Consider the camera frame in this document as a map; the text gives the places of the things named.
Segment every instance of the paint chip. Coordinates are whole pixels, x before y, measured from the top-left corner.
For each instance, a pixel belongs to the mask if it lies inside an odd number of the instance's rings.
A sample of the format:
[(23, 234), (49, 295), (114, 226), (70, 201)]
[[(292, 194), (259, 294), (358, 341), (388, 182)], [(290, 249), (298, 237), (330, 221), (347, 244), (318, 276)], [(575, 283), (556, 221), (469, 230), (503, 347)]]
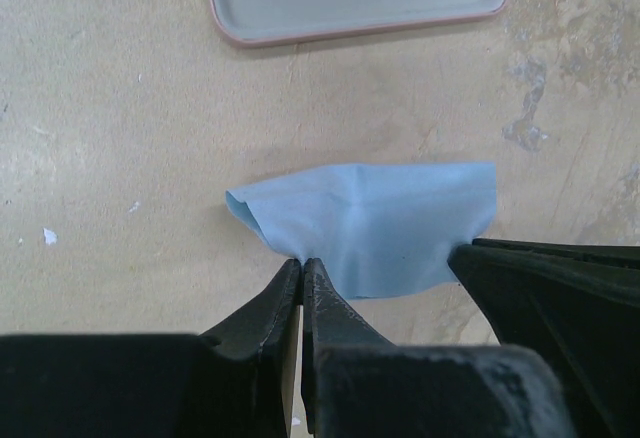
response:
[(140, 202), (136, 201), (133, 205), (131, 205), (131, 208), (129, 208), (129, 213), (135, 213), (136, 211), (138, 211), (138, 208), (140, 208)]
[(55, 245), (58, 242), (58, 235), (54, 231), (43, 228), (42, 232), (45, 245)]

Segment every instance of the concrete surface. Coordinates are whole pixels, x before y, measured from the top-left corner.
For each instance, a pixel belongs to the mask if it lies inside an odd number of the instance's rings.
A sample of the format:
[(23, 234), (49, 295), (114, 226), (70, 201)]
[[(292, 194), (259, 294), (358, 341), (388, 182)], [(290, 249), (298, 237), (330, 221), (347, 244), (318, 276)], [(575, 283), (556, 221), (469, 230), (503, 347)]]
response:
[[(224, 190), (326, 163), (491, 160), (488, 236), (640, 244), (639, 11), (238, 51), (208, 0), (0, 0), (1, 331), (208, 328), (283, 261)], [(399, 343), (492, 340), (456, 286), (356, 307)]]

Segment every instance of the blue cloth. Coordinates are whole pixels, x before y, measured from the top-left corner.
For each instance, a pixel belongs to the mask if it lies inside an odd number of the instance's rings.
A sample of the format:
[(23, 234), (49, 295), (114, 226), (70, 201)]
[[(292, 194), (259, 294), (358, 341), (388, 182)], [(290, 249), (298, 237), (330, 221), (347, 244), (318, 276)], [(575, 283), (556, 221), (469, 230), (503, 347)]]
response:
[(490, 163), (323, 166), (226, 198), (273, 251), (321, 258), (344, 298), (388, 298), (457, 281), (449, 253), (491, 223), (496, 172)]

